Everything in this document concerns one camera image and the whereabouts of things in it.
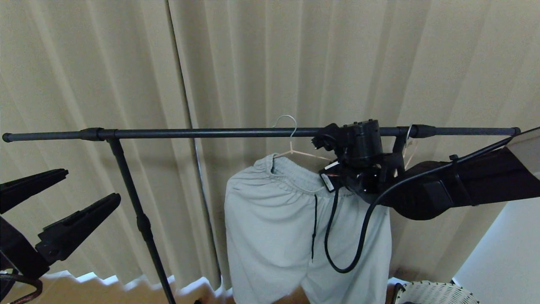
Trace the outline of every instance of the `elastic waistband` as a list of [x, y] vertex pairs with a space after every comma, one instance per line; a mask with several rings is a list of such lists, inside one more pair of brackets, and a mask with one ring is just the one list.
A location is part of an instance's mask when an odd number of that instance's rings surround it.
[[[301, 167], [286, 157], [274, 158], [270, 154], [255, 162], [254, 168], [263, 170], [271, 179], [282, 182], [293, 190], [317, 196], [334, 197], [335, 193], [328, 192], [321, 177], [308, 169]], [[341, 188], [339, 196], [353, 195], [346, 188]]]

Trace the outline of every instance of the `curtain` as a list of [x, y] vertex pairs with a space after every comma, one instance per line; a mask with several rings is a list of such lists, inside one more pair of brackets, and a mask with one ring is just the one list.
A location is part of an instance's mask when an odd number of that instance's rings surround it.
[[[540, 117], [539, 23], [537, 1], [2, 2], [1, 129], [253, 128], [271, 127], [282, 114], [299, 127], [374, 118], [383, 127], [528, 129]], [[499, 139], [422, 139], [412, 164]], [[217, 288], [220, 274], [230, 286], [226, 181], [287, 150], [288, 141], [123, 140], [177, 286], [205, 276]], [[383, 143], [392, 146], [391, 138]], [[293, 144], [313, 150], [308, 138]], [[117, 211], [54, 271], [116, 274], [121, 282], [146, 274], [157, 282], [106, 143], [0, 147], [2, 182], [70, 171], [6, 213], [31, 243], [47, 224], [111, 192], [122, 195]], [[322, 165], [294, 160], [312, 170]], [[426, 222], [392, 213], [391, 274], [449, 281], [503, 205], [450, 210]]]
[[[0, 3], [2, 132], [190, 128], [164, 1]], [[220, 276], [190, 140], [123, 140], [167, 276]], [[55, 168], [65, 181], [5, 214], [32, 244], [48, 224], [112, 192], [120, 207], [53, 272], [159, 282], [107, 143], [2, 143], [2, 182]]]
[[[381, 126], [528, 129], [540, 117], [538, 1], [171, 1], [196, 128], [300, 127], [378, 119]], [[292, 127], [285, 118], [280, 127]], [[448, 160], [498, 137], [419, 140], [412, 164]], [[287, 138], [197, 140], [227, 280], [225, 185]], [[294, 147], [313, 150], [308, 138]], [[386, 138], [386, 149], [392, 141]], [[298, 158], [318, 170], [321, 163]], [[434, 220], [391, 214], [391, 275], [450, 281], [504, 203]]]

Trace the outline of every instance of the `black metal rod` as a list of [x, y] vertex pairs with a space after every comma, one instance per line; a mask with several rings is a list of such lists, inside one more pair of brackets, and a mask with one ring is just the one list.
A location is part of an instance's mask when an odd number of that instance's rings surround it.
[[[294, 137], [313, 137], [320, 128], [297, 128]], [[407, 134], [409, 127], [381, 127], [381, 136], [399, 136]], [[12, 141], [70, 140], [83, 139], [103, 141], [111, 138], [231, 138], [231, 137], [289, 137], [293, 128], [240, 128], [240, 129], [150, 129], [150, 130], [115, 130], [86, 129], [71, 132], [44, 133], [5, 133], [2, 139]], [[413, 125], [410, 137], [429, 137], [434, 135], [501, 135], [512, 136], [519, 133], [519, 128], [435, 128]]]
[[150, 220], [148, 219], [146, 214], [144, 214], [143, 206], [141, 206], [140, 204], [139, 195], [137, 194], [135, 184], [133, 183], [130, 169], [127, 166], [126, 158], [124, 156], [124, 150], [122, 149], [120, 140], [109, 139], [107, 141], [111, 146], [112, 153], [116, 158], [116, 162], [118, 163], [118, 167], [120, 168], [120, 172], [122, 174], [122, 179], [124, 180], [124, 184], [127, 188], [127, 193], [129, 193], [131, 203], [133, 204], [133, 209], [135, 209], [135, 214], [137, 215], [137, 228], [143, 235], [143, 239], [146, 242], [146, 246], [148, 247], [148, 251], [150, 252], [150, 257], [152, 258], [152, 262], [154, 263], [154, 267], [156, 268], [156, 272], [158, 273], [159, 281], [161, 282], [163, 290], [165, 291], [165, 295], [167, 296], [167, 300], [169, 304], [176, 304], [173, 293], [171, 291], [171, 286], [169, 286], [167, 281], [167, 275], [165, 274], [161, 258], [159, 257], [158, 248], [156, 247], [156, 243], [154, 242], [154, 237], [152, 235], [152, 229], [150, 226]]

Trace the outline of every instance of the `white woven basket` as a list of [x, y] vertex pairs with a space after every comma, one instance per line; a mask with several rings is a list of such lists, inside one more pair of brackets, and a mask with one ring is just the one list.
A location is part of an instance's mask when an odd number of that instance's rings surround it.
[[406, 302], [418, 304], [479, 304], [473, 293], [451, 283], [430, 281], [397, 284], [394, 304]]

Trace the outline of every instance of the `white wall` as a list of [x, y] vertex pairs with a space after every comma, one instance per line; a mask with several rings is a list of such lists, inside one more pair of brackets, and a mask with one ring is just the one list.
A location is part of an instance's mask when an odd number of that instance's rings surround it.
[[509, 202], [454, 280], [482, 303], [540, 301], [540, 198]]

